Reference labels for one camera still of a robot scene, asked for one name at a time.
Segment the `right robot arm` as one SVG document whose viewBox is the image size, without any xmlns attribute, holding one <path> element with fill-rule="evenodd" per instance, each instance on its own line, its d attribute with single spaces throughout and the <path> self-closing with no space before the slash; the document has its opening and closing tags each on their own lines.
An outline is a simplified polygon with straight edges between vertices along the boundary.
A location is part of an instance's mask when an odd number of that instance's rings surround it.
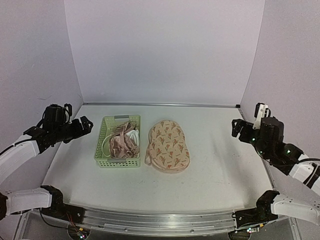
<svg viewBox="0 0 320 240">
<path fill-rule="evenodd" d="M 309 158 L 297 146 L 284 142 L 284 124 L 275 117 L 264 117 L 260 126 L 243 119 L 234 119 L 231 135 L 253 146 L 258 156 L 270 165 L 275 178 L 274 190 L 267 190 L 250 209 L 233 213 L 237 229 L 257 227 L 276 221 L 279 216 L 320 224 L 320 205 L 311 203 L 294 190 L 307 189 L 320 193 L 320 160 Z"/>
</svg>

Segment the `green perforated plastic basket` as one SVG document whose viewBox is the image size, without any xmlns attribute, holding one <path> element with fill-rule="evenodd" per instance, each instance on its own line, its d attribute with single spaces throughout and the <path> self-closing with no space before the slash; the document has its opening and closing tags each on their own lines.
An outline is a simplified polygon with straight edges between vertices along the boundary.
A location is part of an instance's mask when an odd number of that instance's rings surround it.
<svg viewBox="0 0 320 240">
<path fill-rule="evenodd" d="M 128 122 L 136 122 L 136 128 L 139 130 L 139 156 L 137 158 L 127 158 L 127 159 L 114 159 L 106 158 L 103 156 L 101 151 L 101 144 L 103 139 L 113 133 L 115 127 Z M 141 116 L 140 115 L 114 115 L 105 116 L 102 118 L 96 150 L 94 154 L 94 159 L 101 168 L 138 168 L 141 166 Z"/>
</svg>

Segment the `floral mesh laundry bag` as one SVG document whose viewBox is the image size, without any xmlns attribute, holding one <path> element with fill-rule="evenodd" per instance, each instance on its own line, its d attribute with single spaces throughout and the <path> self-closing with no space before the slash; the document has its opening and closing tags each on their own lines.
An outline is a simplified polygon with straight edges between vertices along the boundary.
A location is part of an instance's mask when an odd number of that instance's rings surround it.
<svg viewBox="0 0 320 240">
<path fill-rule="evenodd" d="M 148 145 L 144 163 L 166 172 L 185 170 L 191 162 L 185 134 L 172 120 L 161 120 L 148 133 Z"/>
</svg>

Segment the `white satin bra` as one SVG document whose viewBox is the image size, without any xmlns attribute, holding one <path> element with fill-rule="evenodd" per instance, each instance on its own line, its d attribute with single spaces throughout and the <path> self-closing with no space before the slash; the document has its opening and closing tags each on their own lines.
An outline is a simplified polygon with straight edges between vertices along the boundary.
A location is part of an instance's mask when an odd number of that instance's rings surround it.
<svg viewBox="0 0 320 240">
<path fill-rule="evenodd" d="M 101 143 L 101 146 L 100 146 L 100 149 L 101 149 L 101 152 L 102 152 L 102 155 L 105 157 L 105 158 L 108 158 L 108 159 L 112 159 L 111 158 L 111 155 L 110 155 L 110 149 L 109 149 L 109 141 L 110 141 L 110 138 L 111 138 L 111 134 L 107 135 L 102 143 Z M 130 136 L 131 139 L 133 139 L 137 145 L 140 147 L 140 132 L 139 130 L 137 129 L 136 132 L 134 132 L 133 130 L 131 132 L 128 133 L 128 135 Z"/>
</svg>

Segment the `pink satin lace bra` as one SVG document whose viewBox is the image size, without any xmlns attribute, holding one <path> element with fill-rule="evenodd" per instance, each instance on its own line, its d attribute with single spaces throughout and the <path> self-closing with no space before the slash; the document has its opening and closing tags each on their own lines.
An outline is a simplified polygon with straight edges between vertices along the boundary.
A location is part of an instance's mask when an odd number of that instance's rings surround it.
<svg viewBox="0 0 320 240">
<path fill-rule="evenodd" d="M 109 152 L 112 159 L 133 159 L 140 154 L 140 147 L 128 135 L 129 132 L 136 132 L 137 124 L 134 121 L 127 121 L 115 127 L 109 140 Z"/>
</svg>

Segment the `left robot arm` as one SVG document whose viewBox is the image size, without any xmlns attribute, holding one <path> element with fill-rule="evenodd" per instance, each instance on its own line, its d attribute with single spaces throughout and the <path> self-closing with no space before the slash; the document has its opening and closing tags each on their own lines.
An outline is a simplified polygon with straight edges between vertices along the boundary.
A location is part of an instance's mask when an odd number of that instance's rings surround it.
<svg viewBox="0 0 320 240">
<path fill-rule="evenodd" d="M 23 132 L 37 124 L 39 117 L 20 116 L 17 118 L 0 118 L 0 150 L 16 141 Z M 60 144 L 47 149 L 44 153 L 31 158 L 19 166 L 4 182 L 0 184 L 0 193 L 30 190 L 40 187 L 55 157 Z"/>
</svg>

